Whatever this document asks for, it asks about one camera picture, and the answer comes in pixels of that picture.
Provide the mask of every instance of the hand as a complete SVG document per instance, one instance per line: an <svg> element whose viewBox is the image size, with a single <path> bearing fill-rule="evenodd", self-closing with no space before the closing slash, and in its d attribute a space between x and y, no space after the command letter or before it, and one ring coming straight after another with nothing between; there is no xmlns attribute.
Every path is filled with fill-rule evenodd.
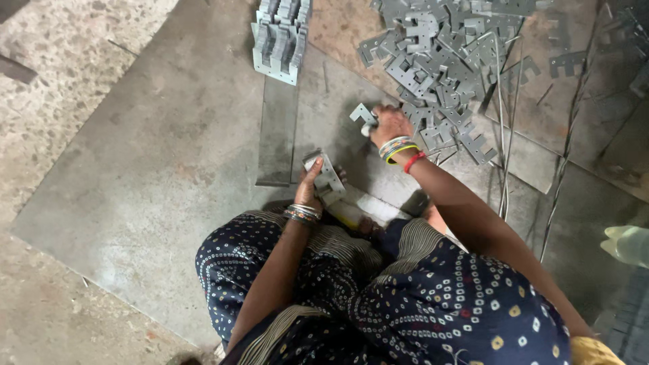
<svg viewBox="0 0 649 365"><path fill-rule="evenodd" d="M414 128L401 109L378 105L372 111L378 118L378 127L370 131L369 138L378 148L393 138L412 136Z"/></svg>
<svg viewBox="0 0 649 365"><path fill-rule="evenodd" d="M295 204L306 205L317 209L319 212L323 211L322 203L320 203L320 200L316 199L313 194L315 192L313 182L318 174L320 174L322 168L322 157L315 159L315 163L313 163L309 172L306 172L306 170L302 168L302 173L300 174L300 186L297 187L297 192L295 193Z"/></svg>

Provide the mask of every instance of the red thread bracelet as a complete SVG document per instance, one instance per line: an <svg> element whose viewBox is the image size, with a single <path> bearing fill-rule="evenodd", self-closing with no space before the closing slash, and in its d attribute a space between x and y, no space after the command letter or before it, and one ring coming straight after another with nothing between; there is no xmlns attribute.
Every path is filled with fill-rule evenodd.
<svg viewBox="0 0 649 365"><path fill-rule="evenodd" d="M415 163L415 161L419 160L420 158L426 158L426 154L423 153L422 151L419 151L416 155L410 157L406 165L404 166L404 172L407 173L408 175L410 174L410 167L412 164Z"/></svg>

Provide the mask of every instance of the woman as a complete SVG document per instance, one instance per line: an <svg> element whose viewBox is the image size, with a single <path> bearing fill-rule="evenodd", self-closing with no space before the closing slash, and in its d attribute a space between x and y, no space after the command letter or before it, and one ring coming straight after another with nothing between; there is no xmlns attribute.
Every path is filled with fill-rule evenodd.
<svg viewBox="0 0 649 365"><path fill-rule="evenodd" d="M284 214L214 231L196 269L224 363L564 365L591 347L619 361L516 233L416 149L403 112L374 112L371 140L434 202L428 220L395 220L373 243L313 224L320 158Z"/></svg>

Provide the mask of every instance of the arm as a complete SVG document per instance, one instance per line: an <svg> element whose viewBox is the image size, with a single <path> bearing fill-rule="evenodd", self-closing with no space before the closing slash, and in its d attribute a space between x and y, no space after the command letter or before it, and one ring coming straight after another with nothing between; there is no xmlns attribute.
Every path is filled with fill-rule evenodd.
<svg viewBox="0 0 649 365"><path fill-rule="evenodd" d="M316 160L311 170L297 188L295 202L322 210L318 200L313 198L313 180L315 180L323 160ZM311 229L295 220L289 220L277 245L273 248L268 260L252 282L250 290L241 305L228 350L233 349L248 331L261 322L272 311L291 303L293 283L297 268L306 247Z"/></svg>
<svg viewBox="0 0 649 365"><path fill-rule="evenodd" d="M412 135L412 126L401 110L377 107L374 112L380 124L371 138L378 147L394 137ZM393 160L403 166L416 153L414 149L407 149L395 155ZM448 228L467 249L507 262L554 304L572 336L594 337L525 242L482 199L428 159L416 161L410 174L430 196Z"/></svg>

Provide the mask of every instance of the dark blue printed dress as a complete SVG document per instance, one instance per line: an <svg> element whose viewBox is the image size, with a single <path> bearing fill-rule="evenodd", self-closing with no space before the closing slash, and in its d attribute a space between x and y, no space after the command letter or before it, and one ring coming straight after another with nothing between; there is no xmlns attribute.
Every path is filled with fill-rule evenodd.
<svg viewBox="0 0 649 365"><path fill-rule="evenodd" d="M224 344L286 219L246 212L196 256ZM568 365L569 334L521 274L464 252L425 220L396 220L374 245L341 227L314 229L294 305L268 316L225 364Z"/></svg>

